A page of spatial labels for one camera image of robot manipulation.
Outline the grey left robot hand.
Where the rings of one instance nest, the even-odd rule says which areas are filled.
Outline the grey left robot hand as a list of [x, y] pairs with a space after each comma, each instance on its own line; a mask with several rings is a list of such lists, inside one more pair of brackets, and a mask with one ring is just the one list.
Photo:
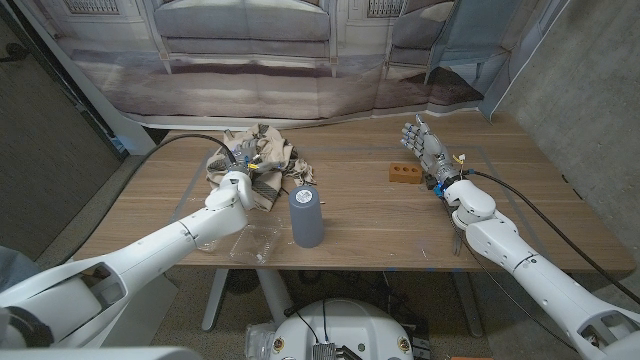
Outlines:
[[255, 134], [249, 134], [248, 138], [238, 139], [234, 145], [228, 145], [227, 148], [231, 151], [234, 161], [229, 158], [225, 159], [227, 170], [249, 174], [252, 171], [250, 165], [259, 154], [257, 145], [258, 137]]

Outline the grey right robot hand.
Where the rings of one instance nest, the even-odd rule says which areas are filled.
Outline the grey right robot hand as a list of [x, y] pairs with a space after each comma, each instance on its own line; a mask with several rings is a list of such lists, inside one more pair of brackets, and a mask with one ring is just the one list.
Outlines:
[[401, 143], [418, 158], [424, 171], [438, 185], [449, 186], [461, 179], [460, 171], [454, 168], [452, 156], [445, 145], [431, 131], [420, 114], [414, 123], [406, 123], [402, 129]]

